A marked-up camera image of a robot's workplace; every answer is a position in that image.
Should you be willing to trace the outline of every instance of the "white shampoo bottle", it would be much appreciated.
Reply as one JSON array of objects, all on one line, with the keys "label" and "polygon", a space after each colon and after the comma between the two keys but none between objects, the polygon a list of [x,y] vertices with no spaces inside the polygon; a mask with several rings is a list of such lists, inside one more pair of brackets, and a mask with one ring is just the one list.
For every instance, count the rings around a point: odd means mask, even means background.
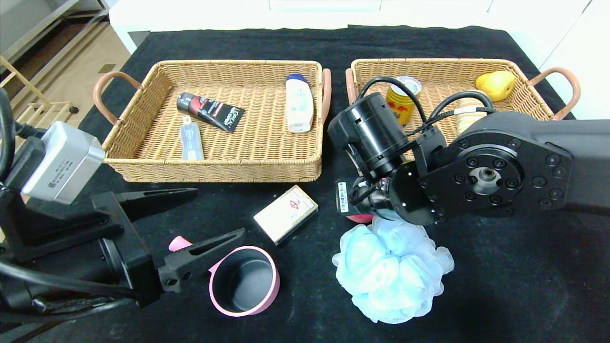
[{"label": "white shampoo bottle", "polygon": [[302,74],[286,78],[286,124],[290,132],[307,132],[314,117],[314,99]]}]

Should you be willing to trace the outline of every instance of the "wicker basket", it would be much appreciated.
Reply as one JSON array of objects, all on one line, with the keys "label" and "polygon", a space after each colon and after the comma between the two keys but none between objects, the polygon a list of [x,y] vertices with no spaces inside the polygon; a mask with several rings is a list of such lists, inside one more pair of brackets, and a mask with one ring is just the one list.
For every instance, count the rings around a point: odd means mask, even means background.
[{"label": "wicker basket", "polygon": [[[285,79],[305,76],[314,98],[311,131],[286,128]],[[117,119],[101,101],[114,77],[138,90]],[[246,110],[233,133],[200,123],[205,160],[182,159],[176,99],[189,92]],[[313,61],[174,60],[152,66],[140,85],[120,72],[105,74],[93,98],[114,125],[103,144],[105,163],[130,182],[307,182],[321,173],[322,131],[331,75]]]},{"label": "wicker basket", "polygon": [[[345,71],[348,97],[353,103],[359,90],[368,80],[375,76],[411,76],[418,79],[423,86],[419,94],[422,107],[429,115],[430,112],[446,97],[475,88],[478,76],[497,70],[510,71],[517,77],[515,88],[508,98],[494,103],[498,110],[515,110],[526,113],[538,120],[560,120],[574,107],[580,97],[580,85],[574,75],[563,68],[549,69],[532,80],[527,80],[519,67],[508,60],[495,59],[359,59],[351,64],[351,69]],[[540,97],[534,86],[550,73],[561,73],[571,83],[573,88],[572,100],[554,114],[544,100]],[[373,84],[367,94],[381,92],[384,96],[389,84]],[[456,107],[450,104],[445,110]],[[405,131],[413,130],[422,125],[421,118],[414,114]],[[449,117],[436,125],[443,132],[447,144],[457,136],[455,117]],[[405,154],[408,160],[413,160],[411,152]]]}]

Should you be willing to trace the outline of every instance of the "basket handle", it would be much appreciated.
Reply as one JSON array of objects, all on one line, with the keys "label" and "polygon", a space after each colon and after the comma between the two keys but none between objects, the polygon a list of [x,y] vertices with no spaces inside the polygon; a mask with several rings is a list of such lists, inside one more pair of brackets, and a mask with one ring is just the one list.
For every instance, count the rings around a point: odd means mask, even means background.
[{"label": "basket handle", "polygon": [[102,102],[102,90],[104,90],[104,87],[113,78],[122,78],[136,89],[142,89],[142,85],[138,81],[134,80],[134,78],[121,71],[111,71],[110,73],[102,75],[102,77],[96,82],[95,86],[93,86],[93,103],[95,104],[95,107],[97,107],[104,117],[108,119],[110,124],[116,125],[118,122],[117,117],[112,114],[112,112],[108,110],[108,107],[106,107],[106,105],[104,105]]},{"label": "basket handle", "polygon": [[345,85],[347,86],[347,98],[351,105],[358,97],[356,84],[354,83],[354,73],[351,72],[351,68],[345,70]]},{"label": "basket handle", "polygon": [[540,75],[529,80],[528,84],[535,86],[538,84],[538,82],[544,80],[549,74],[552,74],[552,73],[562,74],[563,76],[565,76],[566,79],[568,79],[568,82],[572,86],[572,100],[570,100],[570,102],[567,103],[567,105],[565,105],[564,108],[562,108],[559,112],[557,112],[553,116],[553,120],[562,120],[574,108],[574,106],[580,99],[580,91],[581,91],[580,82],[578,82],[578,79],[576,78],[576,76],[574,76],[574,74],[572,74],[572,72],[569,71],[568,69],[555,67],[555,68],[550,68],[550,69],[547,69],[547,70],[541,72]]},{"label": "basket handle", "polygon": [[331,70],[326,68],[322,71],[322,124],[326,121],[326,117],[328,117],[328,111],[331,108],[331,93],[332,93],[332,85],[331,85]]}]

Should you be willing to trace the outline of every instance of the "black table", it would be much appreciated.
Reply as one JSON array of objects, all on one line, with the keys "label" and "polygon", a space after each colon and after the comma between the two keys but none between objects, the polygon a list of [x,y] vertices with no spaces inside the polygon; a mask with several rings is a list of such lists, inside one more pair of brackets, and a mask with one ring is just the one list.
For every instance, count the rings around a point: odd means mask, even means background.
[{"label": "black table", "polygon": [[[503,31],[411,27],[320,30],[183,31],[152,33],[123,67],[137,80],[170,59],[316,60],[333,73],[332,117],[347,105],[344,71],[351,61],[374,57],[483,57],[514,61],[528,78],[538,71]],[[551,109],[563,106],[546,82],[536,87]],[[113,81],[104,92],[117,115],[134,91]],[[110,125],[92,109],[81,129],[102,141]],[[216,311],[204,276],[181,294],[166,294],[143,309],[125,306],[67,322],[37,342],[602,342],[609,340],[610,231],[602,217],[549,213],[529,217],[464,215],[428,233],[456,261],[443,278],[445,292],[432,311],[400,325],[373,324],[335,279],[331,257],[339,237],[354,224],[337,215],[333,182],[356,171],[324,138],[323,173],[300,186],[319,213],[275,247],[253,215],[291,184],[129,184],[107,165],[80,199],[96,192],[197,187],[199,198],[137,222],[157,259],[180,234],[203,240],[240,227],[246,244],[267,249],[278,263],[282,286],[262,314],[229,318]]]}]

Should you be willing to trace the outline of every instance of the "can lid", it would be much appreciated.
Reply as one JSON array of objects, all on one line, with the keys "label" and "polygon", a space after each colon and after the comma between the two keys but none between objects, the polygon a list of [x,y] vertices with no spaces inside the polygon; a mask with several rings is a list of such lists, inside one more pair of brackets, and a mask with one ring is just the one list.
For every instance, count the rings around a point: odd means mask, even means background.
[{"label": "can lid", "polygon": [[176,101],[176,106],[178,107],[179,110],[188,112],[188,105],[190,104],[191,100],[194,97],[195,96],[192,95],[191,93],[182,93],[182,94],[180,94],[180,96],[178,96],[178,100]]},{"label": "can lid", "polygon": [[[416,78],[412,78],[412,77],[409,77],[409,76],[398,76],[395,79],[399,80],[403,85],[405,85],[415,95],[419,94],[419,92],[422,91],[422,84]],[[407,94],[404,93],[395,84],[390,84],[390,87],[392,88],[394,93],[396,93],[398,95],[402,95],[402,96],[407,96]]]}]

